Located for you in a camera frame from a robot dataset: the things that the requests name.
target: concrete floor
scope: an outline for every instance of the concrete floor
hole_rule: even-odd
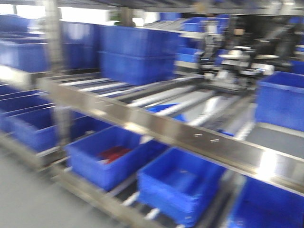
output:
[[[123,228],[0,148],[0,228]]]

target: blue crate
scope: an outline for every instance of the blue crate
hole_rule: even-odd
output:
[[[30,23],[30,19],[15,14],[0,14],[0,31],[28,32]]]
[[[100,55],[103,76],[116,81],[139,86],[173,76],[175,57],[143,58],[109,52],[101,52]]]
[[[103,26],[80,23],[62,22],[63,40],[65,43],[81,45],[82,65],[80,68],[98,68],[98,51],[103,50],[101,40]]]
[[[304,62],[291,61],[291,73],[304,75]]]
[[[169,149],[139,171],[139,201],[192,227],[216,194],[224,170],[197,155]]]
[[[42,152],[58,144],[58,129],[52,120],[53,108],[44,108],[8,118],[12,136],[33,149]]]
[[[198,52],[198,49],[182,47],[179,49],[177,60],[184,61],[184,62],[197,63],[198,59],[199,59],[198,55],[196,54],[197,52]]]
[[[151,141],[139,145],[141,136],[119,127],[111,127],[73,142],[65,147],[72,171],[106,191],[113,189],[167,146]],[[100,162],[96,155],[114,146],[131,151],[110,164]]]
[[[104,51],[133,57],[174,56],[179,45],[179,33],[106,26],[103,33]]]
[[[228,228],[302,228],[304,198],[249,178],[228,218]]]
[[[161,12],[160,13],[160,21],[177,20],[180,18],[181,18],[181,13],[174,13],[174,12]]]
[[[83,68],[85,57],[82,44],[64,44],[64,56],[68,69]]]
[[[75,140],[84,136],[88,131],[100,132],[111,126],[90,116],[81,116],[74,119],[74,124],[71,126],[71,139]]]
[[[177,105],[178,103],[174,103],[174,104],[160,104],[160,105],[157,105],[155,107],[152,107],[152,108],[149,108],[148,111],[152,112],[152,113],[157,113],[157,112],[160,112],[161,110],[164,110],[166,108],[170,108],[172,107],[173,105]],[[186,122],[186,119],[184,117],[183,114],[180,114],[180,115],[177,115],[176,117],[174,117],[174,119],[176,120],[179,120],[179,121],[182,121],[182,122]]]
[[[11,87],[9,85],[0,85],[0,95],[7,95],[7,94],[13,94],[18,93],[20,90]]]
[[[16,39],[16,42],[1,41],[1,63],[27,72],[44,72],[49,69],[44,43],[29,43],[32,39]]]
[[[7,117],[27,113],[38,109],[53,106],[50,101],[39,95],[29,95],[0,101],[0,129],[11,132],[11,122]]]
[[[276,72],[258,84],[256,121],[304,131],[304,76]]]

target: stainless steel shelf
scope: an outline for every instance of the stainless steel shelf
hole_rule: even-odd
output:
[[[75,76],[65,76],[62,79],[67,82],[69,78],[74,80]],[[55,102],[74,107],[125,129],[150,135],[164,143],[200,154],[205,159],[231,170],[304,195],[303,177],[298,175],[304,171],[304,159],[250,142],[239,141],[206,128],[189,126],[172,118],[151,114],[142,108],[128,105],[132,100],[177,87],[177,82],[179,87],[200,86],[194,78],[183,80],[167,82],[169,85],[167,87],[160,84],[115,98],[100,97],[93,92],[79,91],[79,88],[74,86],[61,85],[60,77],[43,78],[40,87],[48,91],[50,98]],[[275,163],[267,173],[264,166],[265,159],[269,158]]]
[[[191,68],[191,69],[198,69],[197,63],[190,63],[190,62],[184,62],[184,61],[175,61],[175,65],[178,67],[185,67],[185,68]]]
[[[37,171],[48,168],[51,164],[66,156],[65,152],[61,151],[59,147],[37,153],[13,139],[9,133],[4,132],[0,132],[0,145]]]
[[[184,228],[156,209],[137,201],[139,193],[135,176],[106,192],[74,174],[63,163],[55,164],[51,171],[53,179],[62,187],[131,228]],[[226,218],[243,184],[240,175],[227,171],[214,200],[194,228],[215,228],[214,222]]]

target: red object in bin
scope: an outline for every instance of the red object in bin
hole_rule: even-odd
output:
[[[104,161],[105,164],[110,164],[116,159],[124,156],[129,151],[130,149],[128,148],[124,148],[122,146],[115,146],[106,151],[102,151],[101,153],[99,153],[98,157],[101,157],[101,161]]]

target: metal post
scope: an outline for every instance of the metal post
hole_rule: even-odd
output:
[[[16,5],[13,5],[13,11],[14,11],[14,14],[17,14],[17,6]]]
[[[43,5],[46,11],[45,23],[43,31],[47,38],[47,50],[53,75],[60,75],[64,70],[64,58],[62,49],[61,27],[59,20],[61,19],[60,9],[58,8],[58,0],[36,0],[38,5]]]
[[[121,7],[122,26],[133,27],[133,9]]]
[[[57,103],[54,108],[53,120],[58,127],[59,146],[63,147],[71,142],[72,118],[70,107]]]

